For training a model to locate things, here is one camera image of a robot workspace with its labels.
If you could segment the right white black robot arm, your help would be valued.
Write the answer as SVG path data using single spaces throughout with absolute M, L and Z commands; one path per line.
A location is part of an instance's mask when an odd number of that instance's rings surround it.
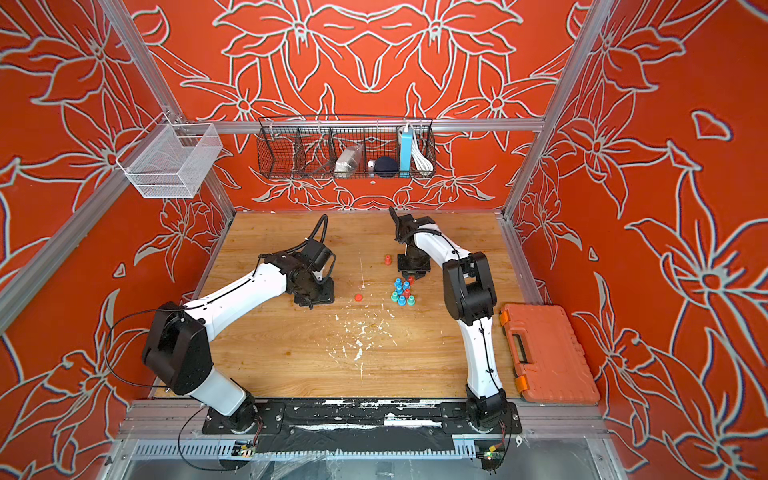
M 403 279 L 424 277 L 432 264 L 441 269 L 444 304 L 460 328 L 467 361 L 468 422 L 479 431 L 489 431 L 502 422 L 508 408 L 492 341 L 497 294 L 488 258 L 460 247 L 429 216 L 400 215 L 394 208 L 388 212 L 395 240 L 405 246 L 397 256 Z

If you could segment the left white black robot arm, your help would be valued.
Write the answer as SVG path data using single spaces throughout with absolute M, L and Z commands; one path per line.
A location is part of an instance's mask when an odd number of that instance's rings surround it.
M 254 396 L 216 367 L 212 344 L 252 311 L 282 296 L 313 309 L 335 301 L 336 255 L 326 245 L 326 214 L 297 245 L 258 256 L 252 270 L 191 302 L 158 307 L 141 360 L 177 396 L 199 401 L 219 415 L 226 430 L 246 433 L 257 425 Z

